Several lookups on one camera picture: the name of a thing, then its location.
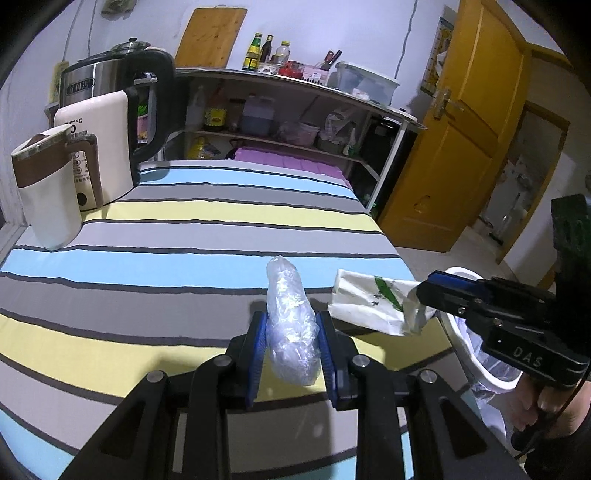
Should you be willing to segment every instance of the plastic bottle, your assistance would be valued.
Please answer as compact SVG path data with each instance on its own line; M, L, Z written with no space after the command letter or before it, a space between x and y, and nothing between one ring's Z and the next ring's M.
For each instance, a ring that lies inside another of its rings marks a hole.
M219 132L223 130L226 123L226 114L228 113L228 99L223 91L221 83L207 102L205 109L205 119L203 128L210 132Z
M187 116L185 118L185 128L187 130L201 130L203 128L205 104L205 91L203 85L199 85L197 92L193 95L193 100L187 105Z
M290 43L288 41L282 41L281 45L277 47L275 52L275 63L278 65L285 65L287 60L290 58Z
M253 38L251 46L248 47L248 51L246 52L246 57L244 57L242 70L256 71L258 59L261 56L261 37L262 33L255 33L255 38Z

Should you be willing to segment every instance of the door handle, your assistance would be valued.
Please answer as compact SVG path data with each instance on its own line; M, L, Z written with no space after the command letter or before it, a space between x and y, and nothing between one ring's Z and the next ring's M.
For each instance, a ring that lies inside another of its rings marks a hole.
M441 120L443 114L445 113L445 109L448 105L452 105L457 108L459 111L463 112L464 107L461 103L456 102L455 100L451 99L452 91L449 88L446 88L443 93L440 95L437 103L435 104L435 111L433 112L433 118L435 120Z

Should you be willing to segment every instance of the blue stripe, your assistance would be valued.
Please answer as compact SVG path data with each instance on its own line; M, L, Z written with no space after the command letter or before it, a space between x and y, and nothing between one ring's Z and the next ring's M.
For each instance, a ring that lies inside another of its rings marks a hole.
M410 448L410 435L404 432L401 435L402 441L402 461L404 462L404 478L410 480L414 477L413 454Z
M298 192L327 193L348 198L355 194L345 186L324 183L312 179L295 179L281 175L269 175L253 171L221 170L219 168L164 168L148 170L140 174L142 185L170 185L171 183L220 183L229 185L253 185Z
M41 480L57 480L74 458L33 435L2 410L0 432L20 464Z
M65 278L79 283L150 287L267 288L267 262L255 255L152 254L69 250L12 250L2 272ZM330 287L339 268L412 280L400 258L292 257L305 288Z

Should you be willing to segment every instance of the striped bed sheet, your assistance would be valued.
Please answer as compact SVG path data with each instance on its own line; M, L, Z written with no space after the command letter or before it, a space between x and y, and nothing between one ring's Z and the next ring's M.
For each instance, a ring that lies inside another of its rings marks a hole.
M234 160L143 164L140 185L83 213L57 252L28 228L0 268L0 432L16 459L57 480L147 372L186 372L224 352L265 309L277 254L315 309L338 268L412 279L342 180ZM429 365L466 389L436 320L417 337L353 338L388 368ZM357 415L334 411L324 391L322 376L296 387L265 363L253 411L228 418L233 477L352 480Z

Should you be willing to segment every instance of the electric cable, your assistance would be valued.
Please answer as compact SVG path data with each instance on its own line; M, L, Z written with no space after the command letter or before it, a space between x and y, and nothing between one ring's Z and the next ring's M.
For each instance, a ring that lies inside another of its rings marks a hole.
M96 4L99 0L95 0L95 6L92 9L92 17L90 18L90 28L88 30L88 56L90 57L90 36L92 35L92 25L95 23Z
M64 47L64 56L61 58L62 61L66 61L66 52L68 51L68 45L70 44L70 37L72 36L72 30L74 29L74 24L76 23L76 18L78 18L78 14L80 13L80 8L84 0L80 0L78 4L78 8L76 9L76 13L74 14L74 18L72 18L72 23L70 24L70 30L68 31L68 36L66 38L66 46Z
M398 72L400 71L400 65L402 65L402 59L404 58L404 54L406 53L406 43L408 41L408 37L410 36L410 31L413 29L413 18L414 14L417 13L417 5L418 0L414 0L413 5L413 13L410 14L410 20L408 21L408 31L406 36L404 37L404 41L402 42L402 53L400 54L400 60L398 61L398 66L396 67L396 73L394 74L394 78L398 78Z

